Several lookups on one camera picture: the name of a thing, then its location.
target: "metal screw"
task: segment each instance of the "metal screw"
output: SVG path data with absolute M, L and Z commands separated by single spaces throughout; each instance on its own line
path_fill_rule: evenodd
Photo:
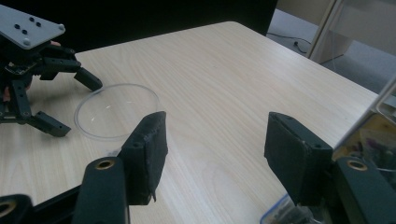
M 347 161 L 346 163 L 350 168 L 357 170 L 357 171 L 366 171 L 368 169 L 366 164 L 364 164 L 360 161 L 350 160 L 350 161 Z
M 100 161 L 96 164 L 95 168 L 97 170 L 105 170 L 112 167 L 114 164 L 115 162 L 113 160 Z
M 17 202 L 15 202 L 14 200 L 9 200 L 5 202 L 1 202 L 0 206 L 3 208 L 0 211 L 0 217 L 5 217 L 17 207 Z
M 26 46 L 30 46 L 30 39 L 29 38 L 24 38 L 23 39 L 23 44 Z

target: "robotic hand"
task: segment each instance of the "robotic hand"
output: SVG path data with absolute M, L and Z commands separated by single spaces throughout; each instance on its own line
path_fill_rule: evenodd
M 26 89 L 33 76 L 53 80 L 59 72 L 76 73 L 74 78 L 90 90 L 102 88 L 101 80 L 81 67 L 72 49 L 51 44 L 64 32 L 62 24 L 0 5 L 0 123 L 27 123 L 57 137 L 70 131 L 42 111 L 32 116 Z

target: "bolt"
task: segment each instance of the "bolt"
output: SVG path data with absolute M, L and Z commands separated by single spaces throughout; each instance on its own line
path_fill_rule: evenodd
M 23 39 L 23 44 L 26 46 L 30 46 L 30 39 L 29 38 L 24 38 Z
M 96 164 L 95 168 L 96 170 L 105 170 L 112 167 L 114 164 L 115 162 L 113 160 L 100 161 L 99 163 Z

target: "light wood grain tabletop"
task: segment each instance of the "light wood grain tabletop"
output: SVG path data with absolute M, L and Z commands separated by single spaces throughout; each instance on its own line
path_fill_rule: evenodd
M 263 156 L 268 113 L 299 120 L 331 146 L 376 94 L 241 24 L 224 22 L 77 55 L 105 86 L 153 90 L 167 114 L 169 153 L 157 202 L 131 206 L 132 223 L 259 223 L 286 191 Z M 81 183 L 108 154 L 78 131 L 74 113 L 90 91 L 60 74 L 27 92 L 72 128 L 56 138 L 0 125 L 0 195 L 41 203 Z

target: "transparent circular lid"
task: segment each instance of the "transparent circular lid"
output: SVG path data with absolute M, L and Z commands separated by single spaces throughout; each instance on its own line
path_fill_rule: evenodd
M 75 123 L 86 136 L 119 141 L 148 114 L 159 109 L 157 94 L 137 84 L 117 84 L 92 92 L 78 105 Z

